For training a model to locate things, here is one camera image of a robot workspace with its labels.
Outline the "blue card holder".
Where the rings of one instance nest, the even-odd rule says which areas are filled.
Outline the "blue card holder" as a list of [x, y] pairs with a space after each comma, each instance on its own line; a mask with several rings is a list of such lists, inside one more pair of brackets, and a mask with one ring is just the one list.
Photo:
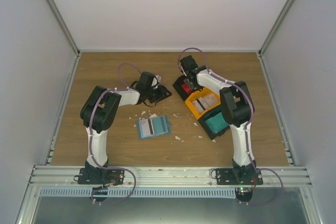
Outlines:
[[140, 140], [171, 134], [171, 124], [166, 115], [141, 119], [136, 124]]

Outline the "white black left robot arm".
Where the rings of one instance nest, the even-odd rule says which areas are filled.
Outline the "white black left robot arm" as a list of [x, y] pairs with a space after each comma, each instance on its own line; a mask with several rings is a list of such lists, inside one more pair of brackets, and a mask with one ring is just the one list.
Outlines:
[[172, 92], [160, 84], [161, 77], [143, 72], [139, 80], [125, 89], [96, 86], [80, 112], [88, 134], [88, 157], [85, 167], [74, 179], [79, 184], [119, 182], [122, 169], [108, 170], [107, 135], [117, 110], [124, 105], [156, 105], [169, 98]]

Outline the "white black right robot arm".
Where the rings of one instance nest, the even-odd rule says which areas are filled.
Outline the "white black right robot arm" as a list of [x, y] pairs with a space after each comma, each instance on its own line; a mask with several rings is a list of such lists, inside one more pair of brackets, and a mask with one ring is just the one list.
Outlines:
[[247, 84], [227, 80], [207, 66], [199, 67], [192, 56], [179, 57], [178, 68], [191, 88], [208, 88], [219, 96], [222, 116], [233, 138], [233, 180], [240, 185], [247, 183], [257, 172], [250, 137], [255, 109]]

